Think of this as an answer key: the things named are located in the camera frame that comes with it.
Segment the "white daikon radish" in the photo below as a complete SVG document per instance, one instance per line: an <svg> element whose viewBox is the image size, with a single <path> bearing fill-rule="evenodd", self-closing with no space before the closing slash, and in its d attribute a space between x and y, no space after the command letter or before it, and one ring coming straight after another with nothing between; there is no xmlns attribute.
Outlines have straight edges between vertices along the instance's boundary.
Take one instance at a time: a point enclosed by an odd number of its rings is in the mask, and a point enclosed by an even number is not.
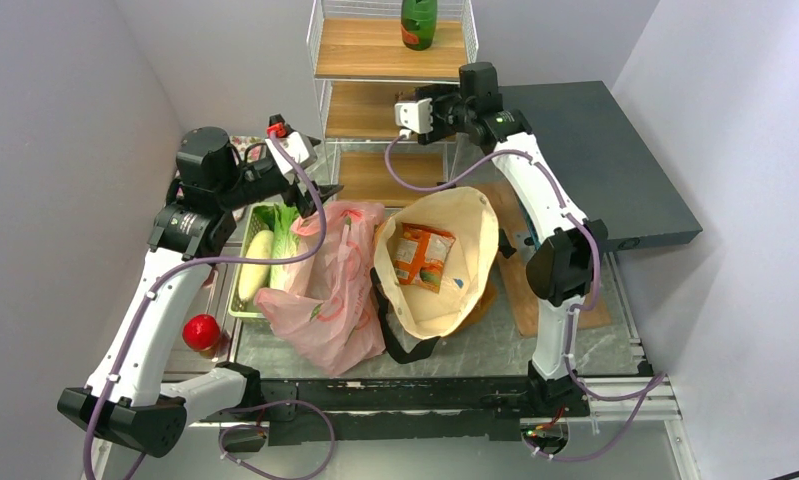
<svg viewBox="0 0 799 480"><path fill-rule="evenodd" d="M252 238L245 258L249 260L271 260L274 243L272 230L260 230ZM264 287L269 279L271 266L268 264L243 264L237 284L237 296L242 302L254 299L257 291Z"/></svg>

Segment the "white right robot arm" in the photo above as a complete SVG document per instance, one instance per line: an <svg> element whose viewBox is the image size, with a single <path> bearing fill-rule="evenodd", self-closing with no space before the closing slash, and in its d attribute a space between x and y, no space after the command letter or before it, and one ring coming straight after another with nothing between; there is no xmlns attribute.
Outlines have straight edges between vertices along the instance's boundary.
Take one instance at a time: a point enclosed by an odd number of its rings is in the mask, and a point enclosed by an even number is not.
<svg viewBox="0 0 799 480"><path fill-rule="evenodd" d="M511 185L532 235L535 252L527 282L539 302L541 331L529 364L531 399L551 403L580 390L572 354L580 313L599 296L601 252L607 237L565 192L518 109L508 109L489 62L464 65L456 85L415 88L394 106L395 123L428 144L465 134Z"/></svg>

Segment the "green romaine lettuce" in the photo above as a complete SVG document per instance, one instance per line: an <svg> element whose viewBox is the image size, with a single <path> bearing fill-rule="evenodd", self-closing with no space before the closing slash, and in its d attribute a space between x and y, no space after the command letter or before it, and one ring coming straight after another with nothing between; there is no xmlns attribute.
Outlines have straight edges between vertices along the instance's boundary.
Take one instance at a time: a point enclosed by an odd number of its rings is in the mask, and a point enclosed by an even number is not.
<svg viewBox="0 0 799 480"><path fill-rule="evenodd" d="M295 207L283 204L275 206L272 244L272 259L288 259L298 255L299 236L291 230L299 219ZM288 264L273 265L270 268L268 286L272 289L287 290Z"/></svg>

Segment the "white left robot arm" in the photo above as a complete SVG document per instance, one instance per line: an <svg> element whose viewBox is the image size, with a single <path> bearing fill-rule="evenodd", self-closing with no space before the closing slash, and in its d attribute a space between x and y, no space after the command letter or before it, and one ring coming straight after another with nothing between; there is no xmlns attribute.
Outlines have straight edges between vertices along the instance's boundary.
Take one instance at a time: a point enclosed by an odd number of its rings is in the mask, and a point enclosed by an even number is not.
<svg viewBox="0 0 799 480"><path fill-rule="evenodd" d="M226 262L222 251L236 227L234 211L277 196L310 216L338 192L306 175L317 160L317 138L282 120L267 134L256 161L218 127L183 137L175 157L178 175L154 219L120 328L85 384L66 388L57 403L84 430L86 449L101 439L160 458L192 423L262 405L259 372L233 362L176 384L165 384L163 376L194 297L213 268Z"/></svg>

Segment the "brown paper grocery bag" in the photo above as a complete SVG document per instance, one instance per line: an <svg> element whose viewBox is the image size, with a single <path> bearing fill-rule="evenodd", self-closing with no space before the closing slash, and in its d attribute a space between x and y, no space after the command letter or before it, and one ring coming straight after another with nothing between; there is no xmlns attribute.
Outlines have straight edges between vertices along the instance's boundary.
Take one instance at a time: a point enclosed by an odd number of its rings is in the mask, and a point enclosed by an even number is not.
<svg viewBox="0 0 799 480"><path fill-rule="evenodd" d="M497 215L472 187L421 197L383 221L370 277L387 354L426 359L478 316L498 252Z"/></svg>

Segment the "red tomato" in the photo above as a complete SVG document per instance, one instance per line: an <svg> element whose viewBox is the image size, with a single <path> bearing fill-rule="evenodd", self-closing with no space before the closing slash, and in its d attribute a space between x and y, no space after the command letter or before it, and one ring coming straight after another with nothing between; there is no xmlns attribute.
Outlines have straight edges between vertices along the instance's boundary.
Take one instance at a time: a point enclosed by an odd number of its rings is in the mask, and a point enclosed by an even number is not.
<svg viewBox="0 0 799 480"><path fill-rule="evenodd" d="M192 317L182 328L181 338L196 352L215 351L222 337L222 330L210 314Z"/></svg>

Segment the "pink plastic bag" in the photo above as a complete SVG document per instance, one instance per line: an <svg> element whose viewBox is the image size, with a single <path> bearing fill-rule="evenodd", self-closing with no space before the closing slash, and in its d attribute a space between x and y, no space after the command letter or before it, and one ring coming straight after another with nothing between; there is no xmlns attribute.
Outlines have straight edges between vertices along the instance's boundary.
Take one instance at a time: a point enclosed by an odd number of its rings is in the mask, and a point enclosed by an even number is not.
<svg viewBox="0 0 799 480"><path fill-rule="evenodd" d="M253 304L276 337L337 377L385 350L370 279L385 207L337 200L325 213L327 235L316 255L281 265L283 287L260 289Z"/></svg>

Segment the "orange snack bag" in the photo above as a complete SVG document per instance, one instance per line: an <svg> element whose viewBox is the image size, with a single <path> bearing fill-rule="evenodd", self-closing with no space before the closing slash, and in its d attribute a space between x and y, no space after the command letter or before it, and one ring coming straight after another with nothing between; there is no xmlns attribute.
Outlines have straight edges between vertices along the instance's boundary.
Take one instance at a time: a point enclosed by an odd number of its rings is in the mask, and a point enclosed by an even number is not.
<svg viewBox="0 0 799 480"><path fill-rule="evenodd" d="M398 282L438 293L455 236L433 227L403 223L392 256Z"/></svg>

